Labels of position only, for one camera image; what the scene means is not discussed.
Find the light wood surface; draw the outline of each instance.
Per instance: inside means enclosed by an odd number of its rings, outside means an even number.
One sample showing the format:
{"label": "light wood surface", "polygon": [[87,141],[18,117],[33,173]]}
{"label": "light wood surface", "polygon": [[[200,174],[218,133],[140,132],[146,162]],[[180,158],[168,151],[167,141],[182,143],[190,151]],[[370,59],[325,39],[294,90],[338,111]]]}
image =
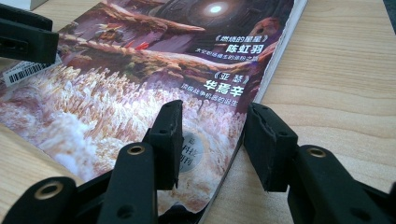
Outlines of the light wood surface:
{"label": "light wood surface", "polygon": [[[97,2],[49,0],[35,13],[59,30]],[[396,36],[382,0],[310,0],[262,103],[300,145],[326,147],[356,179],[388,192],[396,181]],[[71,176],[3,125],[0,167],[0,220],[35,182]],[[286,200],[264,192],[241,149],[205,223],[291,223]]]}

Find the magazine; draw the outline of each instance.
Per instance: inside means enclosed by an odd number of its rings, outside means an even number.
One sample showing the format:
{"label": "magazine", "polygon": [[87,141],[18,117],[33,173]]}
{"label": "magazine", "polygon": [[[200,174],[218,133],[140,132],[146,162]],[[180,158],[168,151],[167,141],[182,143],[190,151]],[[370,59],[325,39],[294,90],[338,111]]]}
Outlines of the magazine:
{"label": "magazine", "polygon": [[59,63],[2,72],[0,122],[88,181],[142,141],[163,104],[182,100],[178,188],[158,191],[158,211],[201,215],[305,4],[103,0],[59,31]]}

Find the table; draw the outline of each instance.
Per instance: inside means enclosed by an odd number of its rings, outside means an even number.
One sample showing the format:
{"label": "table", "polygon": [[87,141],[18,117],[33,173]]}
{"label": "table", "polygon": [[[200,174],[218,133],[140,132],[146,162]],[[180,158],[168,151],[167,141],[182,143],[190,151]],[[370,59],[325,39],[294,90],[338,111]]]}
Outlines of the table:
{"label": "table", "polygon": [[[59,30],[96,2],[49,0],[35,13]],[[388,192],[396,181],[396,36],[383,2],[310,0],[262,103],[299,145],[329,149],[354,178]],[[0,219],[35,182],[71,176],[4,125],[0,153]],[[286,200],[264,192],[240,149],[205,223],[291,223]]]}

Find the book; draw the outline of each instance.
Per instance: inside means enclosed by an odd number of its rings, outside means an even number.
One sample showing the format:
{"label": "book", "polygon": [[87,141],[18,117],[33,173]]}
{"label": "book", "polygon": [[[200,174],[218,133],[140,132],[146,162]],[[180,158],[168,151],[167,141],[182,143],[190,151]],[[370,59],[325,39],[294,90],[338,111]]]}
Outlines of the book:
{"label": "book", "polygon": [[47,2],[48,0],[0,0],[1,4],[10,6],[10,7],[17,7],[24,10],[33,10],[43,3]]}
{"label": "book", "polygon": [[158,209],[199,220],[240,145],[306,0],[103,0],[59,31],[59,64],[3,71],[0,122],[88,181],[183,103],[178,188]]}

